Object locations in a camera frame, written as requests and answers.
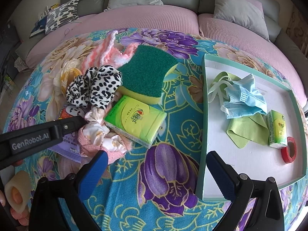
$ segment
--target leopard print fabric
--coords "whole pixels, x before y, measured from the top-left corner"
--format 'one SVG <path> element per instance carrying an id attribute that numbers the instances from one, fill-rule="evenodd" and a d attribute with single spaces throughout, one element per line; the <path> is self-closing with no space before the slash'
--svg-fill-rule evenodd
<path id="1" fill-rule="evenodd" d="M 76 107 L 86 108 L 91 104 L 106 109 L 121 85 L 122 73 L 114 67 L 91 67 L 84 76 L 77 76 L 68 86 L 66 100 Z"/>

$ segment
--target floral blanket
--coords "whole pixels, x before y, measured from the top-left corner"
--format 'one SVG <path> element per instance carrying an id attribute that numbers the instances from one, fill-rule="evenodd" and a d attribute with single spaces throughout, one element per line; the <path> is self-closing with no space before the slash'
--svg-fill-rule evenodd
<path id="1" fill-rule="evenodd" d="M 161 102 L 155 105 L 168 116 L 153 146 L 147 150 L 136 144 L 125 158 L 108 166 L 84 204 L 102 230 L 212 230 L 230 203 L 204 202 L 194 195 L 203 132 L 201 58 L 205 53 L 218 55 L 289 84 L 271 66 L 222 42 L 168 30 L 118 31 L 115 45 L 119 50 L 132 42 L 151 45 L 176 57 L 179 64 L 165 77 Z M 63 96 L 55 95 L 52 85 L 60 66 L 73 58 L 82 61 L 108 33 L 97 31 L 71 38 L 48 54 L 20 91 L 5 131 L 56 119 L 65 103 Z M 31 201 L 41 177 L 60 178 L 59 159 L 56 153 L 45 150 L 27 157 L 16 168 L 30 174 Z M 287 230 L 306 203 L 307 178 L 280 193 Z M 253 203 L 251 200 L 238 230 L 243 230 Z M 63 208 L 72 230 L 77 230 L 64 203 Z"/>

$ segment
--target pink mattress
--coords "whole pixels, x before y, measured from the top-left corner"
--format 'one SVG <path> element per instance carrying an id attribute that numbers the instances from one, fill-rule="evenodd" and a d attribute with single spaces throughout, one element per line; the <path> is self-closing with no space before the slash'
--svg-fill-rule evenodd
<path id="1" fill-rule="evenodd" d="M 307 97 L 298 73 L 287 57 L 273 43 L 235 23 L 213 18 L 212 14 L 199 15 L 198 22 L 201 36 L 239 48 L 260 58 L 281 72 L 291 83 L 301 106 L 306 105 Z"/>
<path id="2" fill-rule="evenodd" d="M 66 39 L 77 34 L 115 28 L 168 29 L 199 35 L 198 17 L 189 9 L 170 5 L 138 5 L 97 14 L 68 33 Z"/>
<path id="3" fill-rule="evenodd" d="M 47 56 L 47 54 L 64 41 L 64 38 L 68 33 L 73 32 L 75 28 L 94 16 L 96 16 L 96 14 L 80 17 L 73 22 L 63 25 L 57 30 L 50 32 L 31 49 L 26 58 L 27 66 L 34 69 Z"/>
<path id="4" fill-rule="evenodd" d="M 34 46 L 26 63 L 35 68 L 62 41 L 83 33 L 115 28 L 157 28 L 199 35 L 198 17 L 189 9 L 169 5 L 131 6 L 80 17 L 58 28 Z"/>

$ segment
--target green cloth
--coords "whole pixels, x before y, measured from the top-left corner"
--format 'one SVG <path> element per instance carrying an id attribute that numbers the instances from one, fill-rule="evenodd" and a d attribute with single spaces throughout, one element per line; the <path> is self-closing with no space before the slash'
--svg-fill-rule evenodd
<path id="1" fill-rule="evenodd" d="M 228 136 L 238 148 L 245 147 L 250 140 L 263 146 L 268 145 L 269 133 L 260 113 L 231 119 L 227 129 Z"/>

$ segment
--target curtain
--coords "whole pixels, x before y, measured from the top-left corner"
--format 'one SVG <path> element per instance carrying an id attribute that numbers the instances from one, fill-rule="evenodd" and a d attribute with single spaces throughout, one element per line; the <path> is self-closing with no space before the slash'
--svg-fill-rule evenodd
<path id="1" fill-rule="evenodd" d="M 295 6 L 286 33 L 308 57 L 308 24 Z"/>

